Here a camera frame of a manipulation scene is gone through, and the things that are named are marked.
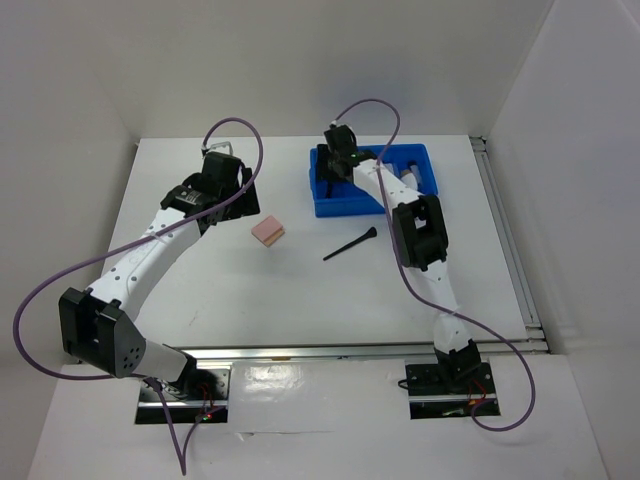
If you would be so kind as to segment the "small clear bottle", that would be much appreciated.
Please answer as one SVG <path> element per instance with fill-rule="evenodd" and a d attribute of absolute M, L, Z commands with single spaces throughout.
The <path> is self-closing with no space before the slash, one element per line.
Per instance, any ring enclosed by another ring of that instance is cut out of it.
<path fill-rule="evenodd" d="M 422 175 L 419 169 L 418 164 L 415 161 L 410 161 L 408 163 L 409 169 L 411 171 L 411 173 L 413 174 L 414 178 L 415 178 L 415 183 L 416 183 L 416 188 L 420 189 L 423 182 L 422 182 Z"/>

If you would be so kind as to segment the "slim black makeup brush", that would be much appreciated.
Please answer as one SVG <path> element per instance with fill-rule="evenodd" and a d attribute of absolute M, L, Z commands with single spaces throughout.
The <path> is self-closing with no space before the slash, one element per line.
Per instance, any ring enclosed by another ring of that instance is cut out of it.
<path fill-rule="evenodd" d="M 341 246 L 340 248 L 338 248 L 337 250 L 327 254 L 326 256 L 324 256 L 322 258 L 323 261 L 328 261 L 334 257 L 336 257 L 337 255 L 340 255 L 341 253 L 363 243 L 364 241 L 368 240 L 368 239 L 372 239 L 372 238 L 376 238 L 378 235 L 377 229 L 375 227 L 371 227 L 369 228 L 364 234 L 360 235 L 358 238 L 348 242 L 347 244 Z"/>

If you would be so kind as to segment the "black fan makeup brush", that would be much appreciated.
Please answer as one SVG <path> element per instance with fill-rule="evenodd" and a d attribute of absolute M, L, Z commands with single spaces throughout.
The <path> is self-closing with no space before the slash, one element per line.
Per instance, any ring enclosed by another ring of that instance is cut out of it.
<path fill-rule="evenodd" d="M 326 182 L 325 199 L 330 199 L 333 194 L 334 174 L 331 171 L 324 173 L 324 181 Z"/>

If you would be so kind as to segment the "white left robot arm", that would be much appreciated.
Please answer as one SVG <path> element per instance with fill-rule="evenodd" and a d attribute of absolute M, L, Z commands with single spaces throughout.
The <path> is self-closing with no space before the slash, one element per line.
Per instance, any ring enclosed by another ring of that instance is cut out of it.
<path fill-rule="evenodd" d="M 195 359 L 146 339 L 135 321 L 156 285 L 179 257 L 220 222 L 260 211 L 253 171 L 232 155 L 208 152 L 201 171 L 171 189 L 141 238 L 85 290 L 59 300 L 62 345 L 76 359 L 115 378 L 161 380 L 176 399 L 196 390 Z"/>

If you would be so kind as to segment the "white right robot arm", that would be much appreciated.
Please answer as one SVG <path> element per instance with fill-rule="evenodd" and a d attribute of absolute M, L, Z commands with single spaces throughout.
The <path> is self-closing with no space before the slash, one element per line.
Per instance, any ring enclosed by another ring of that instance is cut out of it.
<path fill-rule="evenodd" d="M 464 321 L 456 315 L 459 304 L 448 276 L 449 239 L 439 198 L 419 192 L 381 165 L 374 152 L 360 149 L 349 126 L 332 122 L 324 137 L 318 146 L 318 173 L 333 183 L 349 183 L 364 191 L 390 216 L 402 270 L 424 280 L 438 311 L 433 326 L 436 379 L 444 390 L 460 391 L 481 358 Z"/>

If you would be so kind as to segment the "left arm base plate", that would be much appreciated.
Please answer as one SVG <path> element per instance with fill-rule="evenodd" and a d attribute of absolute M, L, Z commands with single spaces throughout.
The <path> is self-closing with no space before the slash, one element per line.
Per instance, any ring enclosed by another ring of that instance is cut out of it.
<path fill-rule="evenodd" d="M 201 416 L 204 416 L 202 419 L 204 424 L 228 422 L 232 366 L 228 362 L 205 362 L 204 368 L 216 377 L 217 382 L 214 387 L 197 387 L 195 393 L 186 394 L 165 382 L 160 383 L 171 419 L 175 424 L 193 424 Z M 136 425 L 166 424 L 160 397 L 147 384 L 140 387 L 134 423 Z"/>

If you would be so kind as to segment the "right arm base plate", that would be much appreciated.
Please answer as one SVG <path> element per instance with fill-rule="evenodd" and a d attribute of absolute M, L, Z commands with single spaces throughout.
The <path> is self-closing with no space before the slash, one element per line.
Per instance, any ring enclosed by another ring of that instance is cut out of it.
<path fill-rule="evenodd" d="M 445 382 L 437 364 L 408 364 L 405 377 L 397 381 L 397 386 L 408 394 L 412 420 L 470 417 L 474 407 L 478 417 L 500 415 L 488 362 L 455 385 Z"/>

